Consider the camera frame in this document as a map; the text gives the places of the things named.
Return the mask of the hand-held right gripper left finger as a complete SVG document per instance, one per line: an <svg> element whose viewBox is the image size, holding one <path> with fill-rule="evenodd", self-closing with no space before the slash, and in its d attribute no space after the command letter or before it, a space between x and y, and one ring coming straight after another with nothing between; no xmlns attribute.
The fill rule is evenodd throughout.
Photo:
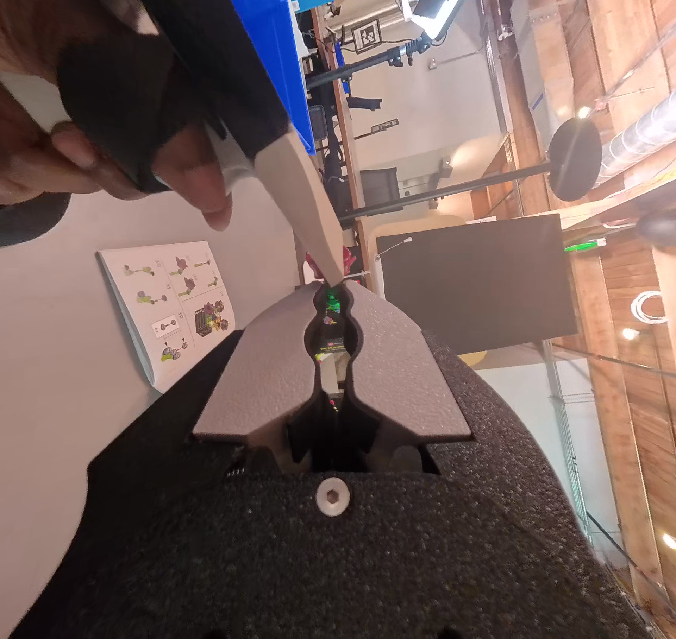
<svg viewBox="0 0 676 639"><path fill-rule="evenodd" d="M324 289L304 285L247 325L195 424L197 439L264 447L279 463L303 462L320 391L306 334L317 323L315 297Z"/></svg>

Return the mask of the large blue plastic bin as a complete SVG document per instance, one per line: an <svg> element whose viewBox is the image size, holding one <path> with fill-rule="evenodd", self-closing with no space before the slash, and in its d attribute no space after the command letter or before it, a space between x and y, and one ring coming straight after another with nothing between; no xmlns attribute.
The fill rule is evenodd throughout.
<svg viewBox="0 0 676 639"><path fill-rule="evenodd" d="M231 0L310 155L315 155L301 60L308 55L291 0Z"/></svg>

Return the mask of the wood edged black board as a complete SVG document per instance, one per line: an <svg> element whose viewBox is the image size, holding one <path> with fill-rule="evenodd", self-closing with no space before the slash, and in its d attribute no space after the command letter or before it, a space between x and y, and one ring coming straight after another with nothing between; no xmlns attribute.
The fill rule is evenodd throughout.
<svg viewBox="0 0 676 639"><path fill-rule="evenodd" d="M378 234L384 297L459 355L577 333L557 214Z"/></svg>

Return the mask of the black round base stand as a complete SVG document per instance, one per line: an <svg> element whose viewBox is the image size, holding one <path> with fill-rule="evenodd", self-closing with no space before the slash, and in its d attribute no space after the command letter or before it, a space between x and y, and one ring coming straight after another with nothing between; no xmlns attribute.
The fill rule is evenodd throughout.
<svg viewBox="0 0 676 639"><path fill-rule="evenodd" d="M390 213L433 198L459 195L546 174L549 176L553 194L564 202L573 202L587 195L594 187L601 170L602 158L603 145L594 122L589 119L572 118L564 122L554 133L548 149L548 159L543 163L495 173L485 178L393 199L370 207L360 207L340 216L339 223L347 225L359 218Z"/></svg>

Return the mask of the square wall tag sign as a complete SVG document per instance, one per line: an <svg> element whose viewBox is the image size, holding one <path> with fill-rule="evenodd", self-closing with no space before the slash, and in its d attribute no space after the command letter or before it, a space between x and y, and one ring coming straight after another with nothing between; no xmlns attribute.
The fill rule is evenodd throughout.
<svg viewBox="0 0 676 639"><path fill-rule="evenodd" d="M373 18L358 26L351 27L353 50L357 55L368 52L383 44L379 18Z"/></svg>

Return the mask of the lego instruction booklet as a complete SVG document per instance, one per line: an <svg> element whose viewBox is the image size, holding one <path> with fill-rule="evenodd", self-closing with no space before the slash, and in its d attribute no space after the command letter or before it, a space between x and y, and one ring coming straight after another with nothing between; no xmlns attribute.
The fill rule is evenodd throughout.
<svg viewBox="0 0 676 639"><path fill-rule="evenodd" d="M164 394L236 330L207 241L99 251L150 385Z"/></svg>

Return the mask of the person's left hand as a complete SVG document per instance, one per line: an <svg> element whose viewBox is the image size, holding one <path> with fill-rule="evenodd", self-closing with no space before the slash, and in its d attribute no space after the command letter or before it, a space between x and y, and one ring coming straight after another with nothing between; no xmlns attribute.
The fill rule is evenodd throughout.
<svg viewBox="0 0 676 639"><path fill-rule="evenodd" d="M61 50L122 33L126 26L99 0L1 0L1 72L57 84ZM232 196L204 128L188 126L156 155L154 173L222 231L232 216ZM145 198L118 167L73 123L47 133L1 85L1 204L43 193Z"/></svg>

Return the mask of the silver ceiling duct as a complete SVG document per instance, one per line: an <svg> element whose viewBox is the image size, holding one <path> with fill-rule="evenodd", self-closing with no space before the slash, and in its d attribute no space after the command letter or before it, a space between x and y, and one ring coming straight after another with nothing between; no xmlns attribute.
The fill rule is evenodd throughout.
<svg viewBox="0 0 676 639"><path fill-rule="evenodd" d="M594 188L626 172L674 141L675 90L603 146Z"/></svg>

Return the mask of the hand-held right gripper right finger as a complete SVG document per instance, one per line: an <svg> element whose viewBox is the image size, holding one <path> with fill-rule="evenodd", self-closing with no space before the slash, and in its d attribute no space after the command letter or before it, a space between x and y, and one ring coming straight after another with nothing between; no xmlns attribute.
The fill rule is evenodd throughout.
<svg viewBox="0 0 676 639"><path fill-rule="evenodd" d="M350 354L342 433L366 467L424 467L428 444L472 440L472 430L422 330L356 282L343 284Z"/></svg>

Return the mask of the black light stand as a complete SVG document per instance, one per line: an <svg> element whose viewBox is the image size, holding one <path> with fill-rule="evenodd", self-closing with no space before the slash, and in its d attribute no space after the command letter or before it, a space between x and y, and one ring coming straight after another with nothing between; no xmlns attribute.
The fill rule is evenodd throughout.
<svg viewBox="0 0 676 639"><path fill-rule="evenodd" d="M311 91L336 81L349 81L354 74L382 63L386 63L390 67L401 68L403 67L404 57L408 60L408 64L412 65L415 53L423 54L432 46L433 39L422 33L417 39L404 44L397 44L384 52L312 75L306 79L306 90Z"/></svg>

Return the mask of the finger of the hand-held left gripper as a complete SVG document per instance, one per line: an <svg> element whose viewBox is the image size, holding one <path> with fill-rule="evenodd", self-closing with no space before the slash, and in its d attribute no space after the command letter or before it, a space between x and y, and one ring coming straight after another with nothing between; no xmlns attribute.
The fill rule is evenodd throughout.
<svg viewBox="0 0 676 639"><path fill-rule="evenodd" d="M342 227L292 123L252 161L231 135L220 139L210 130L209 141L219 162L226 192L265 189L326 282L331 286L340 284L345 275Z"/></svg>

